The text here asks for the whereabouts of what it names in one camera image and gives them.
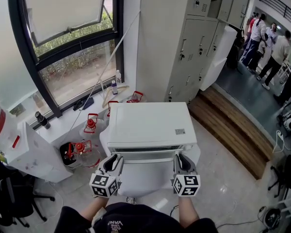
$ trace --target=window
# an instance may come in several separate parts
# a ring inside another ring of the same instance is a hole
[[[114,48],[114,40],[100,43],[67,56],[41,70],[40,76],[57,104],[62,105],[90,90],[98,81]],[[102,80],[112,78],[115,72],[116,61],[112,59]]]
[[[8,0],[8,5],[19,52],[37,87],[11,112],[19,120],[33,110],[60,117],[89,95],[123,36],[123,0]],[[124,77],[123,62],[119,46],[102,76],[105,86],[117,69]],[[94,93],[100,90],[99,85]]]
[[[10,110],[10,113],[15,116],[17,122],[26,121],[32,124],[36,121],[34,116],[36,111],[39,111],[43,115],[50,112],[48,104],[38,91],[28,96],[22,103]]]

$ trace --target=black chair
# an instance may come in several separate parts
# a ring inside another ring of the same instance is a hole
[[[34,199],[50,199],[55,201],[54,197],[43,196],[33,193],[35,177],[31,175],[23,176],[17,169],[10,169],[0,161],[0,202],[4,201],[3,208],[0,209],[0,217],[5,215],[5,221],[0,218],[0,222],[5,224],[13,223],[9,218],[16,218],[24,227],[29,227],[28,223],[23,223],[20,218],[30,216],[35,208],[38,215],[45,222],[46,217],[42,216]]]
[[[271,166],[271,170],[274,170],[277,181],[270,187],[268,187],[268,190],[270,191],[275,185],[278,185],[278,193],[274,196],[274,198],[277,198],[280,194],[281,188],[285,185],[287,187],[284,200],[287,197],[288,190],[291,189],[291,155],[289,155],[285,162],[285,167],[279,166],[278,169],[276,169],[274,166]]]

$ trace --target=black pants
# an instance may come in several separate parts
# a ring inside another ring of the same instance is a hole
[[[259,63],[260,59],[262,58],[262,56],[263,56],[262,53],[260,53],[259,51],[256,51],[256,53],[253,55],[253,58],[248,65],[248,67],[251,70],[255,71],[257,69],[258,63]]]
[[[271,73],[268,75],[267,79],[265,80],[265,84],[268,86],[272,78],[275,76],[275,74],[279,71],[281,68],[281,64],[279,64],[274,58],[271,56],[270,60],[267,62],[266,66],[263,68],[263,70],[260,73],[260,77],[263,78],[267,71],[269,69],[271,70]]]
[[[280,96],[279,96],[279,99],[281,102],[285,102],[285,101],[288,101],[291,97],[291,73],[287,79],[287,82],[285,84],[285,87],[283,88]]]

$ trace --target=red lid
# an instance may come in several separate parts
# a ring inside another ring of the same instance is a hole
[[[88,125],[88,127],[90,127],[90,128],[94,127],[94,126],[95,126],[95,122],[94,122],[94,120],[92,120],[92,119],[88,119],[88,120],[87,120],[87,125]]]
[[[77,151],[83,151],[84,150],[84,145],[82,143],[77,143],[76,144],[76,148],[77,148]]]

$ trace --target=tiled floor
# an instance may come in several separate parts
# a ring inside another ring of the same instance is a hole
[[[273,98],[273,94],[279,95],[283,87],[279,83],[277,75],[274,77],[274,84],[270,84],[270,90],[267,91],[262,87],[265,80],[257,81],[256,75],[253,75],[247,68],[239,62],[238,69],[232,70],[224,67],[215,82],[234,99],[236,99],[276,141],[276,131],[281,130],[284,136],[287,131],[284,127],[279,127],[276,117],[282,112],[281,106]],[[291,149],[291,136],[285,139],[286,146]]]
[[[193,118],[192,121],[201,149],[197,171],[201,175],[202,184],[197,196],[192,198],[200,217],[211,218],[217,226],[224,223],[256,220],[261,206],[270,206],[276,202],[274,199],[276,188],[271,192],[267,191],[267,186],[275,180],[275,175],[270,171],[270,163],[266,167],[263,178],[256,181],[223,145]],[[3,231],[5,233],[52,233],[62,204],[80,211],[93,199],[88,187],[90,175],[90,170],[78,168],[71,178],[52,184],[63,200],[48,183],[38,180],[36,184],[38,192],[53,194],[56,197],[56,202],[50,200],[38,202],[41,212],[48,221],[43,223],[35,212],[26,218],[31,225],[30,228],[26,229],[18,224],[4,227]],[[110,203],[124,200],[125,198],[121,196],[112,197]],[[172,193],[172,190],[160,190],[139,198],[137,202],[170,214],[172,208],[178,204],[178,197]],[[178,219],[178,209],[174,210],[172,216]],[[241,226],[223,226],[219,232],[259,233],[263,229],[262,223],[257,221]]]

